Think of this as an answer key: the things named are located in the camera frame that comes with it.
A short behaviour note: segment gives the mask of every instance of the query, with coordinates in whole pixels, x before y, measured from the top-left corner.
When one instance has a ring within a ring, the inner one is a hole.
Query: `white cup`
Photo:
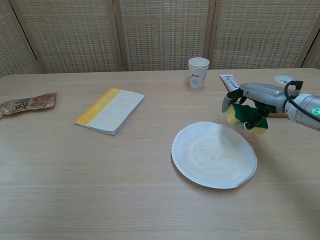
[[[209,60],[203,57],[193,57],[189,59],[190,87],[200,89],[205,85]]]

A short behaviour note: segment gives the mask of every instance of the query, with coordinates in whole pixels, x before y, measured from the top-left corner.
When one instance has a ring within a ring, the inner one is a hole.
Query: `notebook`
[[[144,97],[144,95],[136,92],[110,88],[74,123],[114,136]]]

